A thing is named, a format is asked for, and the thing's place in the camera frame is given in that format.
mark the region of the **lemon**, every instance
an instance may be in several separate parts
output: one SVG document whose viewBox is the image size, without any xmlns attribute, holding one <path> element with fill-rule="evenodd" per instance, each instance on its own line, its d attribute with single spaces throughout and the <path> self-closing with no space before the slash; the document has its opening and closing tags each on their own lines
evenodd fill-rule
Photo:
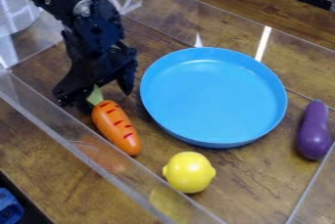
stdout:
<svg viewBox="0 0 335 224">
<path fill-rule="evenodd" d="M 216 170 L 206 157 L 196 152 L 176 154 L 162 168 L 162 174 L 174 189 L 192 194 L 212 182 Z"/>
</svg>

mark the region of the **plastic toy food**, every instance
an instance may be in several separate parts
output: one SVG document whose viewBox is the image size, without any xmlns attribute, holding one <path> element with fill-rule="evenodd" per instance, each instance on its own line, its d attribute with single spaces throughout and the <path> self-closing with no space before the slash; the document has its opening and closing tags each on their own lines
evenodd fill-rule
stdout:
<svg viewBox="0 0 335 224">
<path fill-rule="evenodd" d="M 176 154 L 162 168 L 169 184 L 178 191 L 192 194 L 202 191 L 216 175 L 206 157 L 196 152 Z"/>
<path fill-rule="evenodd" d="M 322 101 L 315 100 L 307 106 L 298 143 L 299 152 L 308 159 L 320 159 L 331 148 L 327 124 L 328 108 Z"/>
<path fill-rule="evenodd" d="M 109 141 L 130 156 L 137 156 L 141 152 L 139 135 L 119 105 L 110 100 L 102 101 L 93 109 L 91 119 Z"/>
</svg>

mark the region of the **blue plate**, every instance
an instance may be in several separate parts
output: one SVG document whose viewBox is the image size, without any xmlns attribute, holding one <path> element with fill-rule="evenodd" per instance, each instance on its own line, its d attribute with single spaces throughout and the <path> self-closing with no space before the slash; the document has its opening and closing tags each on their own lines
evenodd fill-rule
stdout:
<svg viewBox="0 0 335 224">
<path fill-rule="evenodd" d="M 220 48 L 170 53 L 146 70 L 143 106 L 182 141 L 233 148 L 265 135 L 281 121 L 288 98 L 273 71 L 252 57 Z"/>
</svg>

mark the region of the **yellow lemon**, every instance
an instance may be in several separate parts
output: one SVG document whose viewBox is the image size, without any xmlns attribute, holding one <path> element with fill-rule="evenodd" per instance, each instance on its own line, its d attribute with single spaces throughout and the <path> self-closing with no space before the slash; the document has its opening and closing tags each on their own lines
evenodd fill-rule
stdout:
<svg viewBox="0 0 335 224">
<path fill-rule="evenodd" d="M 162 168 L 162 174 L 174 189 L 192 194 L 208 187 L 216 170 L 204 155 L 181 152 L 170 158 Z"/>
</svg>

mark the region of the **wooden table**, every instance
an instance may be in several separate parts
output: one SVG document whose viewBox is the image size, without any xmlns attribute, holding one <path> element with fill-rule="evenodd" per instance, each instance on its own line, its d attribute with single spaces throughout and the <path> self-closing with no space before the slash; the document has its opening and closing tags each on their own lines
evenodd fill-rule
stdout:
<svg viewBox="0 0 335 224">
<path fill-rule="evenodd" d="M 200 1 L 335 49 L 335 21 L 330 12 L 294 0 Z M 125 26 L 130 41 L 137 42 L 139 50 L 141 78 L 157 58 L 188 46 L 131 20 L 125 19 Z M 22 34 L 20 37 L 28 38 L 28 35 Z M 314 73 L 310 73 L 312 68 L 304 68 L 299 56 L 294 58 L 306 74 L 306 83 L 291 81 L 284 59 L 284 63 L 280 62 L 283 66 L 277 66 L 272 59 L 265 63 L 280 70 L 279 74 L 288 75 L 285 84 L 288 82 L 303 92 L 311 90 L 311 96 L 326 98 L 334 107 L 334 93 L 330 94 L 327 89 L 334 87 L 331 80 L 322 83 L 323 79 L 314 78 L 320 70 L 331 77 L 327 60 L 320 58 Z M 15 67 L 13 73 L 24 82 L 35 84 L 38 92 L 54 100 L 52 84 L 67 71 L 63 44 L 39 53 L 38 59 L 38 62 Z M 315 60 L 308 60 L 307 65 L 314 64 Z M 316 86 L 306 88 L 310 82 Z M 114 84 L 105 92 L 106 97 L 119 102 L 133 118 L 145 140 L 143 152 L 137 160 L 154 173 L 161 176 L 161 167 L 173 154 L 184 150 L 198 151 L 209 157 L 217 177 L 210 190 L 192 198 L 214 214 L 225 216 L 229 223 L 283 223 L 287 220 L 318 168 L 318 162 L 303 160 L 294 149 L 295 133 L 308 103 L 304 97 L 296 93 L 288 94 L 291 104 L 287 116 L 261 141 L 241 149 L 221 152 L 189 146 L 157 127 L 139 103 L 139 80 L 130 98 L 121 94 Z M 160 223 L 4 101 L 0 101 L 0 105 L 0 170 L 55 223 Z M 66 111 L 94 129 L 86 115 L 76 109 Z"/>
</svg>

